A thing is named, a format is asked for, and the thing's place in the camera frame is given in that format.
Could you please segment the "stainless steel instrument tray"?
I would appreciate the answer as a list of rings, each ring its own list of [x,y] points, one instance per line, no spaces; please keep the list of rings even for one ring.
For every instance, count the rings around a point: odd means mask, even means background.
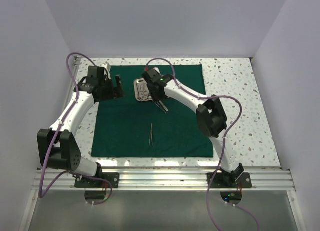
[[[151,84],[156,88],[162,88],[161,87],[162,81],[160,80],[152,82]],[[135,99],[138,102],[155,102],[150,94],[148,83],[145,79],[143,78],[135,79],[133,81],[133,87],[134,87]],[[172,99],[171,97],[168,97],[164,92],[163,94],[164,94],[164,97],[161,98],[159,101]]]

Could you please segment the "dark green surgical cloth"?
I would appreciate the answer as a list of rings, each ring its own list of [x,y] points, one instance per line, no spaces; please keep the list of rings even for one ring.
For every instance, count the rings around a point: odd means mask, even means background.
[[[198,128],[196,114],[169,98],[168,112],[152,101],[136,100],[134,81],[142,65],[112,66],[125,96],[100,102],[91,155],[95,158],[212,158],[213,145]]]

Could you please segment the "thin steel tweezers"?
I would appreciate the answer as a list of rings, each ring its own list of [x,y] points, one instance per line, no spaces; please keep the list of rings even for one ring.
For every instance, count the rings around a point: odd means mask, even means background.
[[[169,111],[162,101],[155,103],[165,114]]]
[[[150,124],[149,146],[153,147],[153,123]]]

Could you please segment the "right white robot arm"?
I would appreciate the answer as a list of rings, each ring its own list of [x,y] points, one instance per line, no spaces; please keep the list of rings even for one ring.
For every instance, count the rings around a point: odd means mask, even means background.
[[[153,101],[174,99],[191,109],[196,115],[200,132],[212,142],[221,162],[221,174],[214,180],[226,187],[235,187],[244,173],[243,165],[235,158],[232,144],[227,141],[227,115],[221,100],[213,95],[207,96],[185,86],[172,74],[162,75],[157,68],[142,74]]]

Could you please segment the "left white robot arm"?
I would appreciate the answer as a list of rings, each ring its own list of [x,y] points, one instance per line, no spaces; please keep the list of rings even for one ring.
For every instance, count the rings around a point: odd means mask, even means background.
[[[111,66],[89,66],[74,89],[71,101],[58,120],[37,134],[40,163],[51,169],[60,169],[86,176],[92,187],[103,184],[104,175],[99,165],[82,156],[75,136],[87,112],[99,102],[124,97],[121,77],[111,76]]]

